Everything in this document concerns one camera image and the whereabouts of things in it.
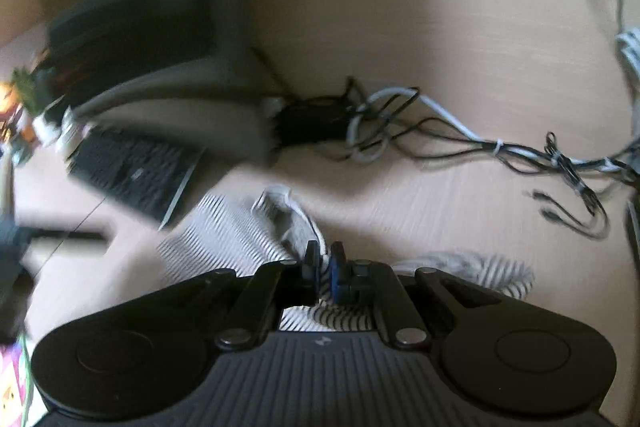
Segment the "dark computer monitor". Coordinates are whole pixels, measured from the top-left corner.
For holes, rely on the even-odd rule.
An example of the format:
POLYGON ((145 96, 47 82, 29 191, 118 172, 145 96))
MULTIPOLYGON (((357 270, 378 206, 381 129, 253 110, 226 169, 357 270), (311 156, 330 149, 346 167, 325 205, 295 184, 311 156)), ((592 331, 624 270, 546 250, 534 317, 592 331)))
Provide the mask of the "dark computer monitor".
POLYGON ((47 31, 48 104, 228 158, 268 155, 244 0, 81 0, 47 31))

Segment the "black power adapter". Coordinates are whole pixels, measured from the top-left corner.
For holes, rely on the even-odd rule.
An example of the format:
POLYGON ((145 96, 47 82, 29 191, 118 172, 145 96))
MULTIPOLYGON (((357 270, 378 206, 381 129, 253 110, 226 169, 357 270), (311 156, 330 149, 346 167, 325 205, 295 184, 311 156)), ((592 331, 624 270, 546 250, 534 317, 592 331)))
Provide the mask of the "black power adapter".
POLYGON ((277 148, 344 141, 352 118, 352 102, 314 98, 286 104, 271 118, 277 148))

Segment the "striped white black garment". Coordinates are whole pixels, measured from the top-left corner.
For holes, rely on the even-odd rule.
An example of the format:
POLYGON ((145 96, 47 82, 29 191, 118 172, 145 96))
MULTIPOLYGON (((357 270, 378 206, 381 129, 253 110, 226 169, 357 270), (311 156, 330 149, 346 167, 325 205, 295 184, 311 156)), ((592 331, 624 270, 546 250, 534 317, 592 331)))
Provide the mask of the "striped white black garment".
MULTIPOLYGON (((307 243, 320 247, 321 293, 313 307, 283 312, 279 329, 289 332, 359 332, 371 328, 369 315, 334 305, 329 291, 329 248, 314 219, 283 185, 267 187, 255 202, 209 191, 160 243, 167 285, 217 270, 249 277, 269 262, 302 260, 307 243)), ((433 253, 393 265, 398 275, 433 268, 459 279, 524 299, 535 282, 534 271, 521 261, 483 257, 469 251, 433 253)))

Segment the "black keyboard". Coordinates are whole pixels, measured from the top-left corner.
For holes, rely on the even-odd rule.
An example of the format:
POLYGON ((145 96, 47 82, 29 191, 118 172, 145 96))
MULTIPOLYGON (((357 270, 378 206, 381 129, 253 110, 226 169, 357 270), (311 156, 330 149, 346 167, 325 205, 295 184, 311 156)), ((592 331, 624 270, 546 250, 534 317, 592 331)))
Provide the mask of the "black keyboard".
POLYGON ((134 130, 96 126, 70 156, 68 173, 163 228, 203 152, 134 130))

